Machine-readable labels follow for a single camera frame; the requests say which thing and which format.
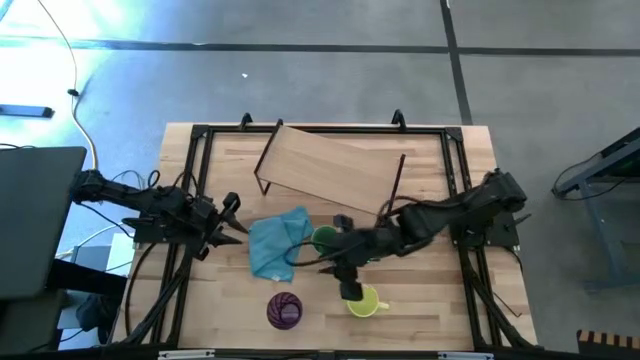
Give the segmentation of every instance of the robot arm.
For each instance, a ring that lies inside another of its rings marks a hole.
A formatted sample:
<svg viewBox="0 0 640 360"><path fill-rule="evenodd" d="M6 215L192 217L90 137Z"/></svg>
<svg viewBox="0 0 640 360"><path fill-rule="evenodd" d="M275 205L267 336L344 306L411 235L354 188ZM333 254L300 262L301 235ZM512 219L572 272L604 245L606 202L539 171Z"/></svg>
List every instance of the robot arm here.
<svg viewBox="0 0 640 360"><path fill-rule="evenodd" d="M321 272L333 274L340 281L340 295L345 300L362 299L357 268L389 255L406 256L429 245L434 236L449 226L463 237L483 234L501 212L521 210L526 195L513 177L496 170L485 176L482 184L444 201L412 201L380 216L370 229L354 229L344 215L337 217L342 233L337 234L323 254L333 265Z"/></svg>
<svg viewBox="0 0 640 360"><path fill-rule="evenodd" d="M87 170L76 177L71 198L77 204L108 201L140 211L139 218L123 219L125 224L136 229L135 241L185 244L199 260L207 256L208 244L217 247L241 243L222 234L223 222L247 233L235 218L240 207L240 197L236 193L227 194L224 208L218 212L213 199L194 197L175 185L138 190L105 179L97 170Z"/></svg>

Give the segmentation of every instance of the wooden table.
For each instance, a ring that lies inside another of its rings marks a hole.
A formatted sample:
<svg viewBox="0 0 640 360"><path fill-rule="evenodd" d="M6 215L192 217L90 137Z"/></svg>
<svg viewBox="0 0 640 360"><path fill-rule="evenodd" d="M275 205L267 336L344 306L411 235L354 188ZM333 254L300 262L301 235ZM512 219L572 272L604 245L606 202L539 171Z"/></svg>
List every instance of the wooden table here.
<svg viewBox="0 0 640 360"><path fill-rule="evenodd" d="M169 185L183 170L193 124L167 126L158 169L160 182ZM489 130L463 127L472 182L496 167ZM429 135L326 135L345 144L399 157L407 155L398 194L423 199L448 197L440 141ZM331 224L333 215L353 217L356 226L373 224L373 215L337 205L314 196L272 186L262 196L253 170L268 134L217 134L209 163L206 194L220 204L229 191L237 192L242 206L237 217L245 227L255 220L305 206L314 226ZM453 152L456 174L458 161ZM200 157L194 169L200 168ZM458 187L462 182L458 178ZM341 350L471 350L469 319L465 305L460 262L448 232L433 244L405 258L387 257L360 269L363 283L373 285L389 310L366 319L354 318L340 299L338 281L316 273L316 267L298 268L292 284L254 278L249 270L247 237L243 245L212 249L205 261L194 261L189 282L180 347L248 349L341 349ZM137 324L158 296L167 246L157 246L142 264L131 300L132 324ZM487 248L493 290L516 312L516 318L500 307L521 334L535 343L535 333L522 275L513 255ZM303 248L300 260L314 257ZM266 319L269 299L290 291L302 300L304 315L288 331L276 330ZM484 307L476 296L485 339L489 331ZM165 317L165 333L172 319L173 304ZM115 340L124 337L123 316L117 323Z"/></svg>

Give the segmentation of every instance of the blue cloth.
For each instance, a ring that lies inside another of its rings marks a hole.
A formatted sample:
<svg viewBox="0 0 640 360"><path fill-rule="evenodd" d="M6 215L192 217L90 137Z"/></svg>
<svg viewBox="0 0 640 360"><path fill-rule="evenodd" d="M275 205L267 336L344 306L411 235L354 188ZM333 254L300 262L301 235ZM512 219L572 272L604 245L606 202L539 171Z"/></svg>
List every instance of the blue cloth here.
<svg viewBox="0 0 640 360"><path fill-rule="evenodd" d="M275 281L293 280L293 267L284 261L291 245L311 236L313 226L307 209L302 206L268 219L258 220L249 228L249 263L251 273ZM289 260L298 258L300 248L289 252Z"/></svg>

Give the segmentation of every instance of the gray floor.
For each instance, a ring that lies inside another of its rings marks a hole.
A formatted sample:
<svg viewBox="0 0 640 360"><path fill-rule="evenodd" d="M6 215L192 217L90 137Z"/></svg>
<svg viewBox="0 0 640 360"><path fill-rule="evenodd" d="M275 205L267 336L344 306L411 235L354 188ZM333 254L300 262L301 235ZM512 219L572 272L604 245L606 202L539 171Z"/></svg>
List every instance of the gray floor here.
<svg viewBox="0 0 640 360"><path fill-rule="evenodd" d="M0 35L57 36L30 3L14 3ZM45 3L77 38L446 45L436 0L68 2L81 17L61 2ZM462 46L640 47L640 3L632 0L450 4ZM76 57L78 118L95 139L105 174L151 171L169 121L239 121L249 111L260 120L385 123L401 108L411 123L460 124L448 55L78 50ZM583 291L584 280L606 277L604 255L582 204L549 193L562 169L640 124L638 60L461 59L473 121L490 127L499 165L529 196L526 211L534 216L520 228L524 275L539 342L550 349L576 351L581 328L640 335L640 290ZM0 142L85 145L69 118L71 76L63 48L0 48L2 102L56 110L51 120L0 117ZM637 221L629 214L638 213L640 196L632 185L619 190L602 199L604 217L615 235L633 238ZM106 204L101 210L131 215ZM72 207L61 248L104 226Z"/></svg>

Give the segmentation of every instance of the yellow mug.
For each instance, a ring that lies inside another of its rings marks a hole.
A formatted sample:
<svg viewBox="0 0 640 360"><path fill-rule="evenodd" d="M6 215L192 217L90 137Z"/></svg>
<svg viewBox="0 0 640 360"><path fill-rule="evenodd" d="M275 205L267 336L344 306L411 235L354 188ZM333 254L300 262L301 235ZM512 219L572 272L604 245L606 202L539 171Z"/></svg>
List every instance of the yellow mug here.
<svg viewBox="0 0 640 360"><path fill-rule="evenodd" d="M372 286L362 285L362 300L347 301L347 307L357 317L369 317L378 309L388 309L389 304L380 301L378 292Z"/></svg>

